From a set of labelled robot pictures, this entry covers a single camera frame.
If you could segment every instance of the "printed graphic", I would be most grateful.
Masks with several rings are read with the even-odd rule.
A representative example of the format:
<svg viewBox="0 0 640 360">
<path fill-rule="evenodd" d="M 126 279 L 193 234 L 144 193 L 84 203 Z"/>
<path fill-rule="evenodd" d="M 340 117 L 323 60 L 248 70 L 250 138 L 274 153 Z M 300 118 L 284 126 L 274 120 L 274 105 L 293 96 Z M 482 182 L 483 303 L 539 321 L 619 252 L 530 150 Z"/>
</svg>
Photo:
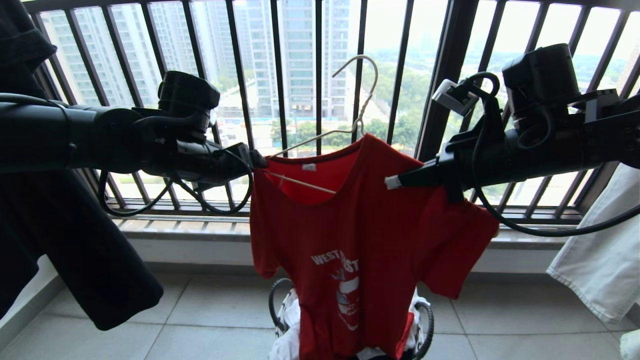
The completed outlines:
<svg viewBox="0 0 640 360">
<path fill-rule="evenodd" d="M 342 267 L 335 273 L 329 274 L 338 280 L 335 297 L 338 305 L 338 316 L 347 328 L 351 331 L 358 329 L 358 260 L 349 260 L 341 250 L 329 251 L 326 254 L 312 256 L 311 259 L 316 265 L 327 264 L 332 260 L 339 259 Z"/>
</svg>

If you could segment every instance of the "red t-shirt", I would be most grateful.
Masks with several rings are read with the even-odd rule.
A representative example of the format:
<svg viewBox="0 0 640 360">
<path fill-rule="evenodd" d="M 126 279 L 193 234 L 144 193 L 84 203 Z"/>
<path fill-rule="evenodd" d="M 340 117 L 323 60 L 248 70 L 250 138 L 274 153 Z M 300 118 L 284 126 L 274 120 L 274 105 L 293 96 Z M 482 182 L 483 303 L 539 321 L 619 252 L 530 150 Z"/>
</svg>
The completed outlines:
<svg viewBox="0 0 640 360">
<path fill-rule="evenodd" d="M 422 165 L 366 134 L 332 154 L 269 158 L 255 171 L 253 261 L 287 271 L 300 298 L 300 359 L 344 359 L 364 347 L 395 356 L 418 281 L 457 298 L 498 221 L 442 186 L 388 190 L 386 176 Z"/>
</svg>

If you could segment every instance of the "hanger hook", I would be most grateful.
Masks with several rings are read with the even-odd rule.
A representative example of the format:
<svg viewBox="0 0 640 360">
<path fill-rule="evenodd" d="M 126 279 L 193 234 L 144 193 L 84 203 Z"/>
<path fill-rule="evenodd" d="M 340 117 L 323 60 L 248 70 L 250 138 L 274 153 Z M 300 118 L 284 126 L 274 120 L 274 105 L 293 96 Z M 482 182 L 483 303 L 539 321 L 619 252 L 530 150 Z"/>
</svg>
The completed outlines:
<svg viewBox="0 0 640 360">
<path fill-rule="evenodd" d="M 378 66 L 376 65 L 376 62 L 372 58 L 368 57 L 367 55 L 359 54 L 347 60 L 347 62 L 344 63 L 338 70 L 336 70 L 331 77 L 335 78 L 337 74 L 340 74 L 340 72 L 344 70 L 344 68 L 346 68 L 353 60 L 356 60 L 356 59 L 369 60 L 369 62 L 371 62 L 371 65 L 373 65 L 373 71 L 374 71 L 373 84 L 371 85 L 371 89 L 369 90 L 369 96 L 367 96 L 367 100 L 365 100 L 365 102 L 362 104 L 362 109 L 360 110 L 360 114 L 358 115 L 358 118 L 353 122 L 354 126 L 357 126 L 358 123 L 360 123 L 360 134 L 364 136 L 364 121 L 362 120 L 362 116 L 364 115 L 364 110 L 367 108 L 367 105 L 369 104 L 369 100 L 371 100 L 371 97 L 373 96 L 373 90 L 376 88 L 376 84 L 378 83 Z"/>
</svg>

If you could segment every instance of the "clothing tag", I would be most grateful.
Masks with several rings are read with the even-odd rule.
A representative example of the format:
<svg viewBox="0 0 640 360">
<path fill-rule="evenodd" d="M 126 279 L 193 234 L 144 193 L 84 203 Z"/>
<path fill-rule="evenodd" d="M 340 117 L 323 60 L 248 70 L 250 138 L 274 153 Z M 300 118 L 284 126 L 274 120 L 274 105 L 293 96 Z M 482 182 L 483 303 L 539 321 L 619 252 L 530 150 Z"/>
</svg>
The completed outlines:
<svg viewBox="0 0 640 360">
<path fill-rule="evenodd" d="M 302 170 L 317 171 L 316 170 L 316 164 L 302 164 Z"/>
</svg>

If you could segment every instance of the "tiled floor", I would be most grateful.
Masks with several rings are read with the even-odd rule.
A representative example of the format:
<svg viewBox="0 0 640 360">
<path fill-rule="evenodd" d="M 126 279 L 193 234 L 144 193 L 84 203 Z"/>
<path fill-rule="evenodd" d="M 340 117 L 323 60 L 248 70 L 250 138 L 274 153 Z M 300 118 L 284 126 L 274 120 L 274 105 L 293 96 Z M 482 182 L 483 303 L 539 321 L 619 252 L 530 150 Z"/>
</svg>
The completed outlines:
<svg viewBox="0 0 640 360">
<path fill-rule="evenodd" d="M 56 297 L 0 354 L 0 360 L 266 359 L 275 340 L 267 309 L 271 281 L 159 275 L 158 306 L 107 332 L 70 293 Z M 426 360 L 615 360 L 634 329 L 607 327 L 561 286 L 467 284 L 459 300 L 419 293 L 433 305 Z M 279 305 L 283 294 L 278 294 Z"/>
</svg>

